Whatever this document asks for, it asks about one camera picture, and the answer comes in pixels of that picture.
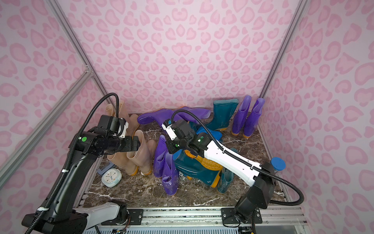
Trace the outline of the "beige rain boot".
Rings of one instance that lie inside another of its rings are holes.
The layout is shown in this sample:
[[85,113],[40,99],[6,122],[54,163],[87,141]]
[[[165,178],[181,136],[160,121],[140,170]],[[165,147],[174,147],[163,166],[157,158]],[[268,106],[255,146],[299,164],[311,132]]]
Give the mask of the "beige rain boot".
[[141,174],[147,176],[151,174],[153,169],[153,157],[157,142],[153,139],[147,141],[141,130],[137,130],[134,135],[138,137],[140,147],[136,152],[128,152],[127,158],[139,167]]
[[116,117],[116,108],[112,104],[107,104],[105,110],[109,116]]
[[128,159],[127,152],[107,155],[107,159],[130,176],[135,176],[138,173],[139,167]]
[[119,117],[124,118],[126,122],[129,124],[126,129],[126,135],[127,136],[133,136],[140,126],[140,124],[137,121],[138,115],[137,114],[131,114],[129,115],[126,105],[124,104],[124,101],[121,100],[119,103]]

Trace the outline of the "purple rain boot small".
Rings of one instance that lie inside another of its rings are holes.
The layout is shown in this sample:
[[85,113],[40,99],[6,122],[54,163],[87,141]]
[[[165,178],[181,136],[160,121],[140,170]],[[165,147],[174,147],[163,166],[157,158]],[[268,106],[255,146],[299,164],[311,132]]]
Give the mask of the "purple rain boot small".
[[248,115],[251,100],[252,100],[252,97],[250,95],[246,95],[244,97],[233,120],[233,126],[231,130],[232,135],[237,136],[240,133],[241,129],[243,128],[246,117]]
[[265,104],[265,99],[258,98],[252,111],[244,123],[243,136],[245,138],[250,138],[254,133],[256,127],[258,126],[259,119],[262,115],[262,109]]

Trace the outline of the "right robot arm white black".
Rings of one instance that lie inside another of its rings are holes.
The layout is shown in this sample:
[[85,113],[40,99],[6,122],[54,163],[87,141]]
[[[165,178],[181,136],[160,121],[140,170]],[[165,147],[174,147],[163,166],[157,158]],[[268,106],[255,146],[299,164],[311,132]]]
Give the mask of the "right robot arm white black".
[[272,199],[276,182],[275,179],[264,175],[255,168],[264,169],[274,175],[274,168],[270,163],[262,166],[228,149],[218,142],[211,133],[197,134],[190,125],[179,120],[172,123],[167,120],[162,124],[165,130],[166,146],[169,153],[184,151],[193,159],[207,159],[213,161],[241,178],[249,190],[243,195],[234,207],[234,217],[241,223],[254,219],[254,212],[261,208],[266,209]]

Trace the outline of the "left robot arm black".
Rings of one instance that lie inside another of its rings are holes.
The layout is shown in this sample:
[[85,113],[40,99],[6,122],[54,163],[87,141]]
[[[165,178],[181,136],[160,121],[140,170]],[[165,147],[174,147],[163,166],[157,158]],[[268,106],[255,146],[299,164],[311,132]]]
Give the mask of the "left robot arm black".
[[87,210],[75,208],[74,203],[96,159],[105,153],[135,152],[140,147],[139,138],[82,132],[76,134],[69,147],[63,169],[47,198],[34,213],[25,215],[22,220],[27,234],[32,231],[82,234],[106,221],[125,224],[129,220],[129,212],[123,202],[112,200]]

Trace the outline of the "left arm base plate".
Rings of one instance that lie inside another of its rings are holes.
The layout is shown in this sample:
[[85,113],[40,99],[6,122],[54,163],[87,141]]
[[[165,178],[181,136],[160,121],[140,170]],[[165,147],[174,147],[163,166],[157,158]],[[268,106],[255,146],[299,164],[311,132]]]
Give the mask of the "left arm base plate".
[[143,218],[143,209],[127,209],[124,208],[119,211],[117,217],[112,220],[102,222],[102,226],[127,226],[127,225],[140,225]]

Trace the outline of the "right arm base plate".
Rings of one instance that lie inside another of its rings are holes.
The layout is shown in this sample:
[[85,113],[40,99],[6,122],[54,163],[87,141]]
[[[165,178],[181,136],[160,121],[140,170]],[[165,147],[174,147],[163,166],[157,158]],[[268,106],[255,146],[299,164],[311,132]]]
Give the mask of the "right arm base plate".
[[256,208],[250,214],[240,214],[234,207],[221,208],[222,223],[227,226],[237,226],[239,224],[251,224],[254,220],[255,224],[262,224],[263,219],[259,208]]

